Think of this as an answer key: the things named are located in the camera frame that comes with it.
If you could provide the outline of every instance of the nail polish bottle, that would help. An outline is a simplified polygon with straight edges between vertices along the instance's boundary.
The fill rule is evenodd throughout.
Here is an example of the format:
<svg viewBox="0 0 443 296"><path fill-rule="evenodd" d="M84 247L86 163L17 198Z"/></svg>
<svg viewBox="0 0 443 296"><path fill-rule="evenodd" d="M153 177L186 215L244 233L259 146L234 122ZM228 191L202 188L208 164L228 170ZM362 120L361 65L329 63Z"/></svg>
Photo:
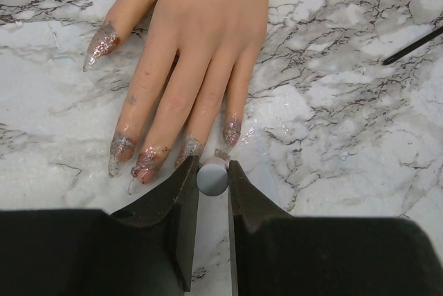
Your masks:
<svg viewBox="0 0 443 296"><path fill-rule="evenodd" d="M228 164L222 158L208 158L197 173L197 187L206 196L219 196L228 187Z"/></svg>

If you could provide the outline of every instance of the finger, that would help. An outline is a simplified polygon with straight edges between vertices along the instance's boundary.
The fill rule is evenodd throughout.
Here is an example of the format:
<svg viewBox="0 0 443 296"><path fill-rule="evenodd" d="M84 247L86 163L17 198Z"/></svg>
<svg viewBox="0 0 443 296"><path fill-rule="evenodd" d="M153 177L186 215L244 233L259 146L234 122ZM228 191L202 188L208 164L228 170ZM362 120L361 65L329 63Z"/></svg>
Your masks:
<svg viewBox="0 0 443 296"><path fill-rule="evenodd" d="M155 13L111 142L108 172L114 177L134 155L150 113L161 94L177 51L177 34Z"/></svg>
<svg viewBox="0 0 443 296"><path fill-rule="evenodd" d="M154 1L116 0L88 46L83 71L88 71L100 57L123 43Z"/></svg>
<svg viewBox="0 0 443 296"><path fill-rule="evenodd" d="M226 48L219 50L211 60L188 120L185 142L175 160L176 168L188 156L202 155L237 55Z"/></svg>
<svg viewBox="0 0 443 296"><path fill-rule="evenodd" d="M146 184L154 179L168 157L170 148L189 116L211 54L207 48L181 51L136 166L131 170L132 176L140 183Z"/></svg>
<svg viewBox="0 0 443 296"><path fill-rule="evenodd" d="M248 97L251 80L259 48L247 48L238 58L226 89L226 122L223 130L224 142L234 147L242 132L244 106Z"/></svg>

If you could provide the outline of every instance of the hand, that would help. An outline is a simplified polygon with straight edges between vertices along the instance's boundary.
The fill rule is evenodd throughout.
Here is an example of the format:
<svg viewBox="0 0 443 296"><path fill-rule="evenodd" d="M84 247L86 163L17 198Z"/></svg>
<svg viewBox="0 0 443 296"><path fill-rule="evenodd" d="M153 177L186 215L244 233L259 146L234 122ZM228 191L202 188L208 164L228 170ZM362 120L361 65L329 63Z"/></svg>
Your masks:
<svg viewBox="0 0 443 296"><path fill-rule="evenodd" d="M262 47L268 0L117 0L93 37L84 71L129 36L155 2L143 53L111 143L109 175L131 159L154 103L179 56L145 139L132 176L156 177L186 120L186 139L176 167L200 155L227 94L223 137L231 147L240 136L248 83Z"/></svg>

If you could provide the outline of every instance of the black stick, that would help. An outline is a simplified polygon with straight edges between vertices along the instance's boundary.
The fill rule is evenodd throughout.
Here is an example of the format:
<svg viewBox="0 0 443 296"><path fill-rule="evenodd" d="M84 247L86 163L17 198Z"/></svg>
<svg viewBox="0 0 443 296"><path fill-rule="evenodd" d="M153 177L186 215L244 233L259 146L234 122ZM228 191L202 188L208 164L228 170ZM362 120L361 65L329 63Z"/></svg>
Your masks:
<svg viewBox="0 0 443 296"><path fill-rule="evenodd" d="M402 49L398 53L395 53L393 56L388 57L383 61L383 65L387 66L389 64L394 63L395 61L401 59L404 55L409 54L410 52L413 52L417 48L423 46L426 42L429 42L430 40L438 37L443 33L443 26L441 28L438 28L437 30L429 33L427 36L422 37L420 40L417 40L415 43L409 45L408 47Z"/></svg>

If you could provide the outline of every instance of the white marble table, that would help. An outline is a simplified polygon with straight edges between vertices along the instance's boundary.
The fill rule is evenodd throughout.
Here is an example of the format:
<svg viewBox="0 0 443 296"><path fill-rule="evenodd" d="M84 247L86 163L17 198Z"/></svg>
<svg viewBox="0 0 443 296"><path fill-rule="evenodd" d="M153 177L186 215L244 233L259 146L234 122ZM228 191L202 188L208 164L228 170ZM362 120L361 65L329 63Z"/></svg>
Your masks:
<svg viewBox="0 0 443 296"><path fill-rule="evenodd" d="M0 0L1 209L112 212L151 188L127 194L131 166L107 176L146 27L82 72L113 1ZM443 25L442 10L443 0L270 0L233 158L293 215L413 219L443 258L442 38L380 65ZM191 294L230 295L227 196L200 206Z"/></svg>

